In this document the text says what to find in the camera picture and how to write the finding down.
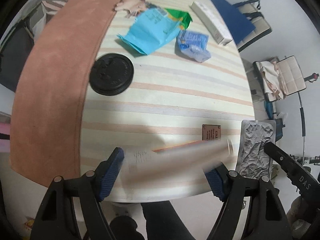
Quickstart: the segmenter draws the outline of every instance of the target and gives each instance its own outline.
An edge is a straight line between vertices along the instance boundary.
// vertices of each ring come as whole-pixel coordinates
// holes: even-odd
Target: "blue rubber pad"
[[[112,187],[120,172],[123,159],[124,151],[121,148],[118,148],[118,152],[116,153],[114,160],[112,161],[105,175],[101,179],[99,193],[100,201],[104,200],[104,198],[110,195]]]
[[[213,194],[218,197],[221,201],[224,201],[226,198],[226,195],[223,191],[223,181],[220,177],[220,175],[217,173],[215,169],[206,172],[205,177],[207,178],[207,181],[210,185],[211,191]]]

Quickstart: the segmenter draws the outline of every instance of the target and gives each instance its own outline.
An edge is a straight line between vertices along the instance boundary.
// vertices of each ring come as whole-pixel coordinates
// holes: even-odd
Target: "white box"
[[[202,20],[212,37],[218,44],[227,45],[233,40],[228,28],[214,13],[203,3],[194,1],[191,9]]]

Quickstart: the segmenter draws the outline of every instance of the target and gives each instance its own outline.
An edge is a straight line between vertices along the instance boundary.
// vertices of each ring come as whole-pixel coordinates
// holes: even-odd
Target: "blue tissue pack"
[[[150,8],[136,18],[126,36],[117,35],[126,44],[149,55],[179,34],[180,21],[162,8]]]
[[[183,54],[198,62],[204,62],[211,58],[210,52],[206,50],[208,39],[208,35],[184,30],[179,32],[177,42]]]

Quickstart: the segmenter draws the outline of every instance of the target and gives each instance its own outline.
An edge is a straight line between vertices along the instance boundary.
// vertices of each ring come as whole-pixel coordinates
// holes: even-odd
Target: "blue gripper pad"
[[[205,172],[205,177],[209,183],[211,191],[213,194],[218,197],[221,201],[224,201],[226,195],[223,191],[223,181],[216,169],[213,169],[209,172]]]
[[[104,169],[106,169],[106,172],[104,173],[104,175],[102,174],[100,178],[97,178],[98,182],[100,183],[100,191],[98,194],[99,201],[104,200],[104,198],[110,195],[112,187],[120,172],[123,159],[124,151],[123,149],[117,147],[114,149],[108,160],[105,161],[107,167]]]

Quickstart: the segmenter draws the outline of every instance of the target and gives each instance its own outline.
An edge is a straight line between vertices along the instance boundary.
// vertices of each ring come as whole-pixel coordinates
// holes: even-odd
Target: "brown leather mat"
[[[48,187],[80,175],[80,128],[89,72],[118,0],[69,0],[33,47],[11,121],[12,168]]]

